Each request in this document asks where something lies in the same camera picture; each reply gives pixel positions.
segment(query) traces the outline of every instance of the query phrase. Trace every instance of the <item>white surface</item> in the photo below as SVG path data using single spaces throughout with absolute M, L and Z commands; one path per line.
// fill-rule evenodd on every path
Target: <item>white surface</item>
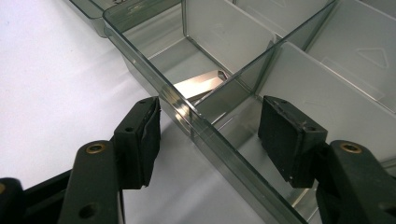
M 70 169 L 149 96 L 64 0 L 1 1 L 0 68 L 0 177 L 25 189 Z M 261 223 L 164 113 L 162 132 L 150 186 L 124 194 L 127 223 Z

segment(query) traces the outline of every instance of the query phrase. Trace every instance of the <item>transparent plastic wall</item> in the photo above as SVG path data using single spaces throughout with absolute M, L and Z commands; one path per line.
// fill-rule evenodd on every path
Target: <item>transparent plastic wall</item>
M 140 0 L 70 0 L 90 20 L 96 33 L 101 37 L 106 37 L 105 21 L 102 17 L 104 11 L 125 1 L 134 4 Z
M 232 2 L 279 37 L 285 37 L 331 1 L 233 0 Z
M 317 12 L 298 31 L 291 32 L 289 39 L 305 48 L 331 8 L 329 4 Z M 271 47 L 276 42 L 272 31 L 223 0 L 183 1 L 182 5 L 175 1 L 143 1 L 109 9 L 105 12 L 105 20 L 108 38 L 122 52 L 131 71 L 135 68 L 140 71 L 142 77 L 138 79 L 152 94 L 160 95 L 165 103 L 164 110 L 264 221 L 304 223 L 311 218 L 316 204 L 303 200 L 308 193 L 306 190 L 274 189 L 254 163 L 236 150 L 236 141 L 230 143 L 229 136 L 211 123 L 214 119 L 224 120 L 228 112 L 259 88 L 276 50 Z M 224 105 L 200 106 L 198 102 L 196 110 L 173 83 L 201 74 L 208 68 L 236 71 L 215 91 L 216 94 L 232 92 L 224 95 L 224 101 L 209 94 L 203 102 L 217 99 L 216 103 Z M 272 169 L 270 173 L 276 176 L 276 181 L 282 180 L 274 167 L 268 169 Z
M 297 106 L 329 131 L 328 142 L 343 139 L 368 147 L 392 174 L 396 157 L 394 19 L 360 1 L 340 1 L 309 37 L 308 28 L 316 29 L 310 22 L 320 20 L 318 14 L 306 22 L 196 106 L 306 219 L 315 211 L 313 190 L 292 189 L 258 138 L 264 95 Z

